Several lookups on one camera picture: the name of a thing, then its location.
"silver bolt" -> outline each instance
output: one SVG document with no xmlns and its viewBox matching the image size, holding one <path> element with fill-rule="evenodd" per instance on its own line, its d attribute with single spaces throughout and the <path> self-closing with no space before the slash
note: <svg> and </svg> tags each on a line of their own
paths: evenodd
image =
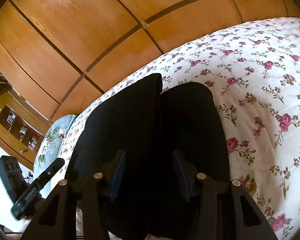
<svg viewBox="0 0 300 240">
<path fill-rule="evenodd" d="M 102 174 L 101 172 L 97 172 L 97 173 L 95 173 L 95 174 L 93 175 L 93 177 L 94 177 L 95 179 L 101 179 L 101 178 L 103 177 L 103 174 Z"/>
<path fill-rule="evenodd" d="M 206 174 L 200 172 L 200 173 L 197 174 L 197 178 L 198 179 L 205 179 L 206 178 Z"/>
<path fill-rule="evenodd" d="M 238 181 L 237 179 L 234 179 L 232 181 L 232 185 L 236 186 L 236 187 L 239 187 L 241 185 L 240 181 Z"/>
<path fill-rule="evenodd" d="M 68 181 L 66 179 L 62 179 L 59 181 L 59 185 L 60 186 L 64 186 L 64 185 L 67 185 Z"/>
</svg>

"black trousers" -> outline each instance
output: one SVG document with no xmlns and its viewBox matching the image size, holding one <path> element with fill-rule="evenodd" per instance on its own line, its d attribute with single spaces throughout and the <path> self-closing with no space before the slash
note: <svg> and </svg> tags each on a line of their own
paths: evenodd
<svg viewBox="0 0 300 240">
<path fill-rule="evenodd" d="M 126 150 L 118 196 L 105 206 L 109 231 L 124 240 L 147 234 L 179 240 L 191 234 L 200 203 L 186 203 L 181 196 L 171 162 L 174 149 L 199 172 L 230 181 L 226 139 L 209 89 L 191 82 L 161 93 L 161 75 L 152 74 L 100 104 L 66 171 L 66 179 L 84 181 L 118 149 Z"/>
</svg>

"pillow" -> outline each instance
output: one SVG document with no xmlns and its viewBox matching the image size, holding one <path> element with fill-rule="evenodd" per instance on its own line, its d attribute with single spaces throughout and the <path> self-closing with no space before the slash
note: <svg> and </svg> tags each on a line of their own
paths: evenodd
<svg viewBox="0 0 300 240">
<path fill-rule="evenodd" d="M 39 175 L 58 157 L 59 150 L 63 145 L 63 139 L 66 137 L 68 130 L 76 117 L 77 115 L 75 114 L 63 116 L 56 120 L 49 128 L 34 160 L 34 179 L 39 177 Z M 51 186 L 50 182 L 48 182 L 40 193 L 43 198 L 47 198 L 50 192 Z"/>
</svg>

